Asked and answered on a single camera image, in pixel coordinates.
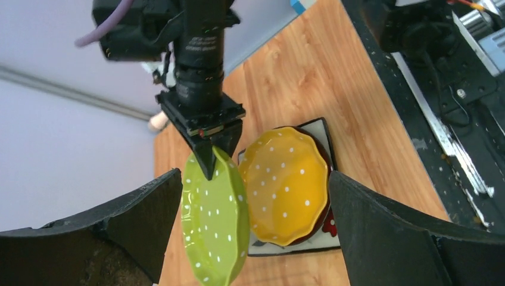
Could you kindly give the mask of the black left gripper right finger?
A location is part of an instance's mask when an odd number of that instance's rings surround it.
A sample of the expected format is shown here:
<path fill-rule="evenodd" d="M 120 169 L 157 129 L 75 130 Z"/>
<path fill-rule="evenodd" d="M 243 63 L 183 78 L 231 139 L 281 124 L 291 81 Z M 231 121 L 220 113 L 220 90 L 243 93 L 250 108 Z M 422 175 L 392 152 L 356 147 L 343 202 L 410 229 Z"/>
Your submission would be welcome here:
<path fill-rule="evenodd" d="M 351 285 L 503 285 L 504 236 L 422 213 L 347 175 L 329 176 Z"/>

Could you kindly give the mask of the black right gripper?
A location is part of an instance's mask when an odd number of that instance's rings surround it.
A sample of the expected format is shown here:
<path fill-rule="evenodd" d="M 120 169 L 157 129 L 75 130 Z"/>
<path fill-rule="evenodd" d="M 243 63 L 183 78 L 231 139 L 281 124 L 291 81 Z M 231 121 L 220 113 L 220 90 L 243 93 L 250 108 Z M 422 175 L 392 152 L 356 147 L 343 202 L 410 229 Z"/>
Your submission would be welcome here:
<path fill-rule="evenodd" d="M 174 68 L 174 79 L 176 84 L 165 88 L 156 100 L 210 181 L 216 163 L 212 144 L 233 156 L 242 135 L 245 109 L 223 92 L 221 70 L 211 73 Z"/>

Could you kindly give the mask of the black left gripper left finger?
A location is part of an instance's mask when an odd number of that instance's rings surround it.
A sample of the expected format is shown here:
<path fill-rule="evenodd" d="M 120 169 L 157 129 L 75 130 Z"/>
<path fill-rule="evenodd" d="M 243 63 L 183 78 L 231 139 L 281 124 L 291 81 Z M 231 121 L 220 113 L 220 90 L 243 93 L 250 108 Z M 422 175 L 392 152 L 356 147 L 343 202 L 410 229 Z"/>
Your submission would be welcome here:
<path fill-rule="evenodd" d="M 156 284 L 181 195 L 181 172 L 172 169 L 41 228 L 3 231 L 1 284 Z"/>

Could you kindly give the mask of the square floral plate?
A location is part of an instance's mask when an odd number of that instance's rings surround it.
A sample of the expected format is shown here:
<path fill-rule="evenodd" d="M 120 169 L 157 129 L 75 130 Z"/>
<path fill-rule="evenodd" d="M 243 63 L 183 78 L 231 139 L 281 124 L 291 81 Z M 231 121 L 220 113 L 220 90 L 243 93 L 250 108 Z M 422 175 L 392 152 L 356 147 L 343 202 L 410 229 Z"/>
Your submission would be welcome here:
<path fill-rule="evenodd" d="M 332 170 L 329 172 L 329 174 L 332 171 L 336 170 L 337 166 L 335 155 L 332 149 L 332 140 L 328 124 L 326 123 L 326 120 L 324 118 L 319 117 L 309 122 L 303 123 L 299 126 L 291 126 L 291 127 L 300 128 L 312 134 L 315 138 L 320 140 L 331 158 Z M 239 164 L 242 161 L 244 151 L 245 149 L 238 154 Z M 273 243 L 265 243 L 258 240 L 250 229 L 250 244 L 248 247 L 248 255 L 251 257 L 267 257 L 267 256 L 289 255 L 296 253 L 309 253 L 309 252 L 335 249 L 338 248 L 339 245 L 340 243 L 338 240 L 337 230 L 335 226 L 335 221 L 333 219 L 329 199 L 329 209 L 322 224 L 306 240 L 298 244 L 292 244 L 286 247 L 281 247 Z"/>

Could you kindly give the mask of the green polka dot plate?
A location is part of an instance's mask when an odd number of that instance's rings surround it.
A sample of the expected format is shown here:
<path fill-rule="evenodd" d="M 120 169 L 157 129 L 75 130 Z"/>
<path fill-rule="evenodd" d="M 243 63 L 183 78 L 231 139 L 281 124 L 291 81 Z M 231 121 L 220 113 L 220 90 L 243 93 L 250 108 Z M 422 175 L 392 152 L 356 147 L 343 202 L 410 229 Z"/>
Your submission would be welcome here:
<path fill-rule="evenodd" d="M 213 147 L 216 158 L 207 179 L 195 154 L 183 171 L 182 235 L 186 256 L 201 285 L 230 285 L 247 258 L 248 203 L 237 165 Z"/>

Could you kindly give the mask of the yellow polka dot plate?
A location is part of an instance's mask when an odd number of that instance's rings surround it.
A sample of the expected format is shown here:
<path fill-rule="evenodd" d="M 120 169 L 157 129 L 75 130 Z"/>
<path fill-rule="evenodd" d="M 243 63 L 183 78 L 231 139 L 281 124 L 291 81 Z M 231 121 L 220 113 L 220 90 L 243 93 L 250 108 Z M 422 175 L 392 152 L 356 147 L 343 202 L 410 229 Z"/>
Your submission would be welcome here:
<path fill-rule="evenodd" d="M 316 141 L 294 127 L 261 134 L 245 149 L 239 172 L 250 228 L 262 242 L 286 247 L 304 240 L 328 211 L 330 167 Z"/>

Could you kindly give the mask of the round red rimmed plate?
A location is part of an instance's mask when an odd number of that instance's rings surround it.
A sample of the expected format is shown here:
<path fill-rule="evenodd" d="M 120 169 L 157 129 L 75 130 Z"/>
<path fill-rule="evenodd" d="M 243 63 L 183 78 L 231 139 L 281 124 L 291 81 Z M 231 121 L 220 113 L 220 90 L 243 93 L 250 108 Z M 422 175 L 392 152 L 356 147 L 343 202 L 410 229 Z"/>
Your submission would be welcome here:
<path fill-rule="evenodd" d="M 285 247 L 306 240 L 322 224 L 329 209 L 332 162 L 312 134 L 295 127 L 282 127 L 277 132 L 272 240 Z"/>

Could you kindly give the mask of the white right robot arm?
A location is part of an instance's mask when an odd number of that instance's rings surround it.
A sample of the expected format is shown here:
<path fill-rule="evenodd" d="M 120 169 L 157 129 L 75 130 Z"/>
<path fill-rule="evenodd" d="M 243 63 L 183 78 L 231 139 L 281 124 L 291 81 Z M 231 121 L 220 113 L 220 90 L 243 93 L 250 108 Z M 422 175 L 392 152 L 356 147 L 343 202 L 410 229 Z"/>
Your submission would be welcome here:
<path fill-rule="evenodd" d="M 213 148 L 232 155 L 245 116 L 223 91 L 225 31 L 241 22 L 232 1 L 94 1 L 92 17 L 96 29 L 76 45 L 97 42 L 109 61 L 162 63 L 156 100 L 211 179 Z"/>

